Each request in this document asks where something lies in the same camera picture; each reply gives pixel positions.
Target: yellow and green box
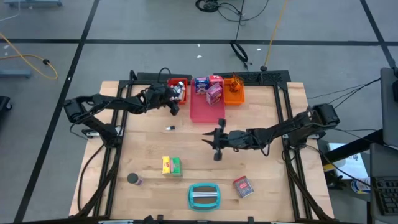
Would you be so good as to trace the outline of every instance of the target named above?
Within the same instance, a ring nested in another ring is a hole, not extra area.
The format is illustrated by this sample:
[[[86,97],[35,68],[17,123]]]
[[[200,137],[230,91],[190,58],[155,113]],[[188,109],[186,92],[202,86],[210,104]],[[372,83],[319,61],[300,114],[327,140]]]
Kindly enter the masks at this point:
[[[179,157],[164,156],[162,174],[180,177],[182,175],[181,160]]]

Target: yellow cable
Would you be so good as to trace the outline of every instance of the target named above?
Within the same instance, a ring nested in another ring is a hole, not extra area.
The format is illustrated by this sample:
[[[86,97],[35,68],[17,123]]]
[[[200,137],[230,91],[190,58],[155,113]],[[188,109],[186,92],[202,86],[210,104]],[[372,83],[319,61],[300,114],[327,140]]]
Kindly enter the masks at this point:
[[[276,35],[276,30],[278,29],[279,24],[280,24],[280,21],[282,20],[282,16],[283,16],[284,11],[285,11],[285,9],[286,9],[286,5],[287,5],[287,0],[285,0],[285,2],[284,2],[284,6],[283,6],[283,8],[282,8],[282,10],[281,10],[281,12],[280,12],[280,14],[279,14],[279,19],[278,19],[278,21],[276,22],[274,31],[272,32],[271,40],[269,41],[268,52],[267,52],[267,58],[266,58],[266,62],[264,62],[264,66],[265,66],[265,67],[266,67],[267,64],[268,64],[268,59],[269,59],[269,56],[270,56],[270,54],[271,54],[272,41],[274,41],[274,37],[275,37],[275,35]]]
[[[55,73],[55,77],[50,77],[47,75],[44,75],[39,69],[37,69],[35,66],[33,66],[28,60],[25,59],[25,57],[35,57],[37,59],[40,59],[41,61],[43,61],[44,59],[37,56],[37,55],[32,55],[32,54],[21,54],[18,49],[16,47],[13,46],[13,44],[2,34],[0,33],[0,36],[17,52],[18,55],[12,55],[12,56],[8,56],[8,57],[2,57],[0,58],[0,60],[5,60],[5,59],[9,59],[9,58],[16,58],[16,57],[20,57],[22,58],[26,64],[28,64],[29,66],[31,66],[36,72],[38,72],[39,74],[41,74],[42,76],[44,76],[45,78],[51,79],[51,80],[56,80],[58,78],[58,73],[56,71],[56,69],[54,68],[54,66],[52,66],[50,63],[48,63],[47,65],[54,71]]]

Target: small can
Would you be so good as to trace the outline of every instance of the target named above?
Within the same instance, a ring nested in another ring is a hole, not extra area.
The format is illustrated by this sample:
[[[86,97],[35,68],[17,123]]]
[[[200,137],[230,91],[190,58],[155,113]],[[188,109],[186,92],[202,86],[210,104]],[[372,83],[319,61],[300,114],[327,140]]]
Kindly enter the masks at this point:
[[[369,185],[371,185],[371,178],[360,178],[359,180],[361,180],[362,182],[365,182]],[[357,194],[368,194],[371,192],[371,188],[368,185],[365,185],[357,180],[353,180],[351,182],[351,188],[353,189],[353,191]]]
[[[137,186],[140,186],[144,183],[144,180],[142,179],[142,177],[138,176],[136,173],[131,173],[127,176],[127,181],[130,184],[134,184]]]
[[[248,178],[246,176],[240,177],[234,181],[234,185],[241,198],[251,195],[254,192]]]

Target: teal handle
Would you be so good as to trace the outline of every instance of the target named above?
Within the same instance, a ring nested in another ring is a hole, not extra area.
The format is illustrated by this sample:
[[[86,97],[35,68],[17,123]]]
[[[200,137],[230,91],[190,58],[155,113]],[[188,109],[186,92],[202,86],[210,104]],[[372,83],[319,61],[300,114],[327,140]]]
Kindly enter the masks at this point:
[[[192,194],[193,189],[195,189],[197,187],[214,187],[217,192],[216,202],[208,203],[208,204],[193,202],[193,194]],[[196,211],[196,212],[211,212],[213,210],[219,209],[220,204],[221,204],[221,192],[220,192],[220,188],[218,188],[218,185],[213,184],[213,183],[199,183],[199,184],[193,184],[189,187],[188,206],[191,210]],[[209,209],[201,210],[201,209],[196,209],[196,208],[209,208]]]

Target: black metal frame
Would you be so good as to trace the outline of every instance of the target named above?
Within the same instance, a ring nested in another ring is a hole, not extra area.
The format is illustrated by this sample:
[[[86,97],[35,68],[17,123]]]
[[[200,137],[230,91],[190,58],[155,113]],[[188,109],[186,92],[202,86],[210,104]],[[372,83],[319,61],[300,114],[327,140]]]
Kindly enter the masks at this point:
[[[283,78],[279,77],[278,79],[276,79],[281,82],[270,82],[270,81],[266,80],[267,78],[264,78],[264,74],[265,74],[264,72],[253,72],[251,74],[245,73],[247,75],[253,75],[255,73],[260,74],[257,82],[245,82],[245,85],[246,86],[271,86],[271,87],[273,87],[274,95],[275,95],[275,104],[276,104],[277,114],[278,114],[278,121],[279,121],[279,123],[281,123],[281,122],[283,122],[284,117],[283,117],[283,113],[282,113],[282,105],[280,102],[279,90],[282,90],[283,95],[284,95],[288,119],[293,118],[293,112],[292,112],[292,108],[290,105],[289,92],[288,92],[287,83],[286,83],[286,81],[290,81],[289,72],[288,71],[277,71],[277,72],[278,73],[282,72],[285,74]],[[224,76],[224,77],[228,77],[229,74],[230,73],[219,73],[219,75]],[[139,76],[144,77],[145,73],[139,73]],[[166,75],[162,75],[162,80],[159,82],[164,83],[165,82],[164,78],[166,78]],[[128,85],[127,96],[130,96],[133,85],[150,85],[151,83],[154,83],[154,82],[158,82],[158,80],[134,80],[133,82],[129,82],[128,80],[121,80],[121,81],[119,81],[117,96],[121,97],[124,87],[126,87],[126,84]],[[112,124],[116,125],[117,118],[118,118],[118,111],[115,110],[113,113],[113,117],[112,117]],[[122,124],[121,124],[121,127],[123,129],[125,129],[125,127],[126,127],[126,118],[127,118],[127,112],[124,111],[123,116],[122,116]],[[286,161],[290,161],[291,158],[290,158],[290,153],[288,151],[288,147],[283,140],[282,140],[282,144],[285,149],[284,156],[286,158]],[[103,183],[104,177],[106,176],[111,150],[112,149],[110,149],[110,148],[106,149],[99,184]],[[120,144],[120,146],[116,148],[116,154],[120,155],[121,150],[122,150],[122,144]],[[295,151],[294,153],[295,153],[295,160],[296,160],[296,165],[297,165],[298,176],[299,176],[301,182],[305,186],[305,177],[304,177],[304,171],[303,171],[300,151]],[[294,219],[296,222],[298,219],[300,219],[300,211],[299,211],[299,205],[298,205],[298,200],[297,200],[297,193],[296,193],[295,184],[294,184],[293,180],[289,176],[287,176],[287,178],[288,178],[288,182],[289,182],[290,197],[292,200]],[[106,208],[105,208],[105,216],[108,218],[110,217],[110,214],[111,214],[116,179],[117,179],[117,171],[116,171],[116,174],[113,177],[113,179],[110,183],[110,187],[109,187],[108,200],[107,200]],[[312,219],[311,208],[310,208],[308,202],[304,198],[303,198],[303,203],[304,203],[306,218],[311,220]],[[99,199],[99,201],[97,202],[97,204],[94,207],[94,213],[93,213],[94,216],[99,215],[100,205],[101,205],[101,199]],[[135,222],[140,223],[140,222],[142,222],[142,220],[134,220],[134,223]],[[172,223],[197,223],[196,220],[193,220],[193,221],[176,221],[176,220],[171,221],[170,220],[170,222],[172,222]],[[217,223],[227,223],[227,222],[228,223],[247,223],[247,222],[229,222],[229,221],[220,221]]]

